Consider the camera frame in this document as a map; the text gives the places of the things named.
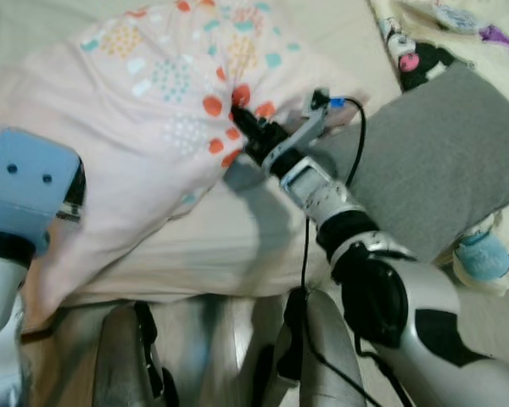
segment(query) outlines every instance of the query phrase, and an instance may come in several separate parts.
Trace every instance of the purple toy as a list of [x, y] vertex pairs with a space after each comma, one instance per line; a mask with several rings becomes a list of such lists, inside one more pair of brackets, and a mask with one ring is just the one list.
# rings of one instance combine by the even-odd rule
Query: purple toy
[[502, 30], [495, 25], [489, 25], [478, 31], [483, 42], [498, 42], [509, 47], [509, 36], [506, 36]]

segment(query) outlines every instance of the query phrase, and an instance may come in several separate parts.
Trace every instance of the bed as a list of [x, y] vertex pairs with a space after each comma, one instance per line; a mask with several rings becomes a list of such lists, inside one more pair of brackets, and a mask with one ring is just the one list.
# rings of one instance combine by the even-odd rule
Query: bed
[[[18, 61], [94, 20], [148, 3], [162, 0], [0, 0], [0, 65]], [[363, 82], [372, 95], [368, 114], [401, 94], [367, 0], [287, 0], [285, 6], [298, 30], [317, 49], [347, 64]], [[495, 0], [479, 3], [484, 12], [500, 6]], [[509, 25], [508, 12], [496, 17], [499, 24]], [[509, 97], [509, 84], [498, 85]], [[509, 209], [499, 219], [496, 232], [509, 243]], [[303, 215], [279, 192], [277, 183], [260, 183], [260, 175], [240, 159], [190, 215], [166, 224], [71, 295], [66, 304], [117, 298], [169, 302], [199, 293], [283, 293], [298, 284], [303, 231]], [[326, 270], [322, 251], [311, 244], [311, 280], [327, 281]], [[37, 278], [36, 272], [30, 273], [25, 286], [34, 321], [38, 320], [33, 301]]]

